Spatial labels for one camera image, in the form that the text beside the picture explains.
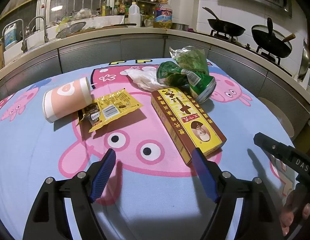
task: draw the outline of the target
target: yellow snack packet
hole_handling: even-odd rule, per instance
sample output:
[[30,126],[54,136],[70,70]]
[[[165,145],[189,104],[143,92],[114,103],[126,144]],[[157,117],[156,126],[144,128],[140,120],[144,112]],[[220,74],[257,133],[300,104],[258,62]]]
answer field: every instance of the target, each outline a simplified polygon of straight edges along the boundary
[[92,104],[79,110],[79,123],[84,118],[88,118],[92,124],[89,132],[93,132],[142,106],[124,88],[115,93],[94,99]]

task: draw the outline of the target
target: blue tablecloth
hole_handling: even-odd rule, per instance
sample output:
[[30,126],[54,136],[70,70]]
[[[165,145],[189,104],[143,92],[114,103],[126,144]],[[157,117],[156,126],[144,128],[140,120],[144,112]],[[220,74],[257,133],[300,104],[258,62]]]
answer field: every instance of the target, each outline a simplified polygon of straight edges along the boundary
[[[47,177],[71,178],[87,170],[109,147],[117,153],[117,164],[102,198],[93,204],[96,217],[112,239],[199,239],[215,204],[206,197],[198,177],[187,167],[156,112],[150,93],[140,90],[125,69],[156,68],[169,59],[132,60],[83,68],[26,87],[0,102],[0,219],[16,240],[22,239],[33,201]],[[214,63],[207,61],[217,87],[202,108],[227,138],[222,150],[211,156],[222,171],[240,179],[260,177],[275,205],[294,188],[295,172],[254,145],[262,132],[292,145],[275,116],[245,88]],[[87,76],[95,97],[126,88],[144,106],[97,133],[76,127],[69,115],[54,124],[44,118],[46,91]],[[117,135],[119,140],[112,142]],[[153,160],[141,161],[143,145],[150,147]],[[81,239],[71,202],[67,215],[75,240]],[[240,215],[240,201],[228,233],[233,239]]]

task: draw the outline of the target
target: pink cup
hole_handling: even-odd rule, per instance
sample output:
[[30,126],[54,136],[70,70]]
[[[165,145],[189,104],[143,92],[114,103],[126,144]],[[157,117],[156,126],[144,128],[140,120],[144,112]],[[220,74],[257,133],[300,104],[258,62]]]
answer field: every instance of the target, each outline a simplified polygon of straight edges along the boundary
[[83,109],[92,103],[87,77],[47,91],[43,98],[43,112],[50,123]]

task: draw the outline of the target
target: gas stove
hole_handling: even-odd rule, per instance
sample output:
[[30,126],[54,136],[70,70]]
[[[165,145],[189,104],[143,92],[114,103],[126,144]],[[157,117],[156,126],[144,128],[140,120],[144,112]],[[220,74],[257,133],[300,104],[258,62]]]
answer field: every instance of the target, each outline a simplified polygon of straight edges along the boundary
[[275,66],[277,66],[278,68],[280,68],[282,71],[285,71],[285,73],[287,73],[288,75],[291,76],[291,74],[285,70],[283,67],[280,66],[280,60],[281,58],[279,57],[274,57],[273,55],[271,55],[268,51],[265,51],[264,49],[262,49],[260,46],[257,47],[257,50],[253,50],[251,47],[250,47],[250,44],[246,44],[246,45],[243,45],[241,44],[240,42],[237,41],[237,37],[233,37],[233,36],[230,36],[226,33],[219,33],[215,30],[211,30],[210,34],[204,34],[204,33],[198,33],[198,34],[202,34],[202,35],[205,35],[205,36],[208,36],[208,37],[213,37],[213,38],[216,38],[216,39],[219,39],[219,40],[222,40],[222,41],[226,41],[226,42],[229,42],[229,43],[232,43],[236,46],[239,46],[239,47],[242,47],[244,49],[247,49],[249,51],[251,51],[252,53],[254,54],[257,54],[259,55],[260,57],[266,59],[267,61],[271,62],[272,64],[274,64]]

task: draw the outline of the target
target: gray cabinet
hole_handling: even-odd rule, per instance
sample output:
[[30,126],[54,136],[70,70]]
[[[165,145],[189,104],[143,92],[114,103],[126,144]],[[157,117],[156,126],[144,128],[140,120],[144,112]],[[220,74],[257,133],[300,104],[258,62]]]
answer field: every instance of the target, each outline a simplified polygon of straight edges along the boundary
[[8,95],[11,95],[31,84],[61,73],[55,49],[26,62],[5,76],[5,87]]
[[0,101],[8,96],[9,94],[7,93],[5,82],[1,80],[0,81]]
[[258,96],[265,81],[267,70],[232,52],[212,47],[208,59],[235,79],[254,96]]
[[59,49],[63,73],[99,64],[120,61],[120,37],[79,42]]
[[166,39],[164,57],[171,58],[171,55],[169,53],[169,47],[171,47],[173,50],[176,50],[176,49],[182,49],[186,46],[195,46],[198,49],[203,49],[205,51],[205,57],[207,58],[208,51],[210,49],[209,44],[178,36],[169,36]]
[[295,136],[310,118],[310,105],[286,82],[268,72],[258,97],[265,98],[281,109],[293,125]]
[[163,57],[163,35],[123,35],[121,39],[122,60]]

